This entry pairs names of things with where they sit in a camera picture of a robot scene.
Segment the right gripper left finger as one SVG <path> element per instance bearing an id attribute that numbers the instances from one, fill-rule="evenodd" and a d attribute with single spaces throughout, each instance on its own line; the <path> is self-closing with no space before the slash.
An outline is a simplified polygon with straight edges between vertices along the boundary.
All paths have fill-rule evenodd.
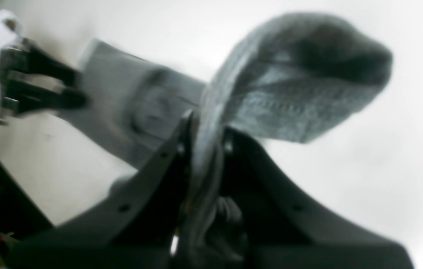
<path id="1" fill-rule="evenodd" d="M 54 229 L 19 243 L 10 269 L 168 269 L 189 178 L 191 123 L 172 136 L 106 199 Z"/>

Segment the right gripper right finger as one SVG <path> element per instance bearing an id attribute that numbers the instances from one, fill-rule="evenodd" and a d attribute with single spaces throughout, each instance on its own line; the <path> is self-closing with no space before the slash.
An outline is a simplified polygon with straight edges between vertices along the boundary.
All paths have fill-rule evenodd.
<path id="1" fill-rule="evenodd" d="M 223 139 L 221 194 L 237 205 L 246 235 L 244 269 L 412 269 L 399 243 L 314 200 L 264 148 L 231 129 Z"/>

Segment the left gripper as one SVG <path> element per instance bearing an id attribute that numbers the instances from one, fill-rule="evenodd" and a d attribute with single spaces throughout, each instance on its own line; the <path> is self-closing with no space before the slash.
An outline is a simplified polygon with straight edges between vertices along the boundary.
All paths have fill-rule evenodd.
<path id="1" fill-rule="evenodd" d="M 38 47 L 30 47 L 27 74 L 46 75 L 61 80 L 66 86 L 60 93 L 28 83 L 13 82 L 13 99 L 6 96 L 9 73 L 20 66 L 14 53 L 27 51 L 27 40 L 22 36 L 22 24 L 10 10 L 0 10 L 0 125 L 8 124 L 8 117 L 24 115 L 43 109 L 79 109 L 87 105 L 85 93 L 75 89 L 78 70 L 54 59 Z"/>

